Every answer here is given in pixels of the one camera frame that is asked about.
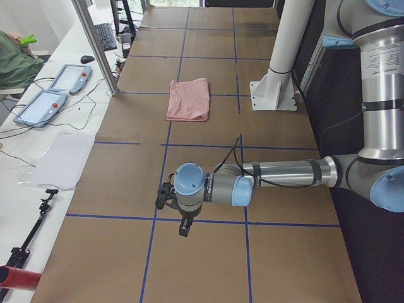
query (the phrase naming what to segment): tablet device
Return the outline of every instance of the tablet device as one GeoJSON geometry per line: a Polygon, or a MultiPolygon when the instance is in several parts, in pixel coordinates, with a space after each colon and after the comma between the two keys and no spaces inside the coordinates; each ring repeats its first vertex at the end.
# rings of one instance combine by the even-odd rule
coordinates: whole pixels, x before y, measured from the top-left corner
{"type": "Polygon", "coordinates": [[[18,124],[40,128],[48,123],[66,103],[68,96],[63,93],[41,90],[36,96],[17,114],[13,121],[18,124]]]}
{"type": "Polygon", "coordinates": [[[65,64],[48,90],[52,92],[68,90],[70,94],[78,93],[87,84],[91,73],[92,69],[89,65],[65,64]]]}

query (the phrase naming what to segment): red cup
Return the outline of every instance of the red cup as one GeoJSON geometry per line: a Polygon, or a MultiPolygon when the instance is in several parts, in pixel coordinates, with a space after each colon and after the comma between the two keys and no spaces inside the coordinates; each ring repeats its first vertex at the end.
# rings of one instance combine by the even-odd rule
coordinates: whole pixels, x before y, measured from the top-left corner
{"type": "Polygon", "coordinates": [[[0,266],[0,287],[10,289],[35,290],[41,274],[28,270],[0,266]]]}

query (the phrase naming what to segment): person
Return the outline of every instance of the person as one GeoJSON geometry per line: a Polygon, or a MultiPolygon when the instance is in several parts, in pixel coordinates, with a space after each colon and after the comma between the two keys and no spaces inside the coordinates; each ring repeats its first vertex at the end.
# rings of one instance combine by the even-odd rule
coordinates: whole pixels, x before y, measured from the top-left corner
{"type": "Polygon", "coordinates": [[[26,88],[44,65],[44,60],[22,47],[18,33],[0,31],[0,89],[26,88]]]}

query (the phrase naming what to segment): warning label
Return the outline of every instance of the warning label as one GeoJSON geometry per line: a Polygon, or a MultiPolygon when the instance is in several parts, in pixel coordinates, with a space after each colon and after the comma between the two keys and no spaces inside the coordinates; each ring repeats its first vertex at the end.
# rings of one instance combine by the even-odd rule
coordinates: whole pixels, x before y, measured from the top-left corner
{"type": "Polygon", "coordinates": [[[365,50],[360,54],[362,79],[404,73],[404,42],[365,50]]]}

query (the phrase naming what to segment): keyboard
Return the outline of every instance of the keyboard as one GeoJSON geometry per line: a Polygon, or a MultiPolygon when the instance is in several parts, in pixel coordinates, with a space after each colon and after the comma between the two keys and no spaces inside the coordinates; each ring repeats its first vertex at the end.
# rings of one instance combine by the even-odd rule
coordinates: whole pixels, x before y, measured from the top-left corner
{"type": "Polygon", "coordinates": [[[112,33],[111,25],[109,23],[96,24],[95,30],[97,31],[97,35],[104,51],[117,49],[115,35],[112,33]]]}

